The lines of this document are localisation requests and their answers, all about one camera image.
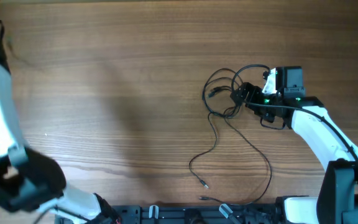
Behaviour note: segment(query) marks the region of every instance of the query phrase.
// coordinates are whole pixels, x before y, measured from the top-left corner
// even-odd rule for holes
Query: wooden tabletop
[[[358,145],[358,1],[0,4],[0,18],[25,137],[111,205],[262,193],[265,161],[221,118],[212,119],[217,148],[193,164],[210,189],[188,170],[214,142],[201,91],[222,67],[301,65],[307,95]],[[242,78],[263,85],[261,69]],[[226,93],[209,103],[232,105]],[[244,108],[230,122],[272,163],[261,202],[318,195],[324,170],[301,137],[261,127]],[[1,223],[28,217],[0,210]]]

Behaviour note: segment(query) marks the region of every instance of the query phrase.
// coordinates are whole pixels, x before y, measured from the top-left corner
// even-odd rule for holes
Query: wooden table
[[[0,18],[26,138],[112,205],[261,194],[266,163],[217,117],[217,148],[193,164],[210,189],[188,170],[214,142],[201,90],[221,67],[301,65],[307,94],[358,145],[358,1],[0,4]],[[261,70],[242,78],[263,85]],[[225,93],[209,102],[232,104]],[[272,163],[261,202],[318,195],[324,170],[292,130],[262,128],[246,110],[231,123]],[[0,211],[0,221],[34,215]]]

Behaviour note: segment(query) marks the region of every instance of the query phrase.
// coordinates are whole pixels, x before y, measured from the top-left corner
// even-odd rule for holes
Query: wood grain
[[[211,189],[188,171],[214,141],[201,89],[221,67],[301,65],[307,94],[358,145],[358,1],[0,4],[0,18],[26,138],[112,205],[263,191],[266,163],[219,118],[218,147],[193,165]],[[262,85],[261,74],[242,77]],[[225,94],[210,103],[231,104]],[[293,131],[264,129],[245,110],[231,123],[272,163],[262,202],[318,195],[324,170]],[[0,212],[1,223],[27,217]]]

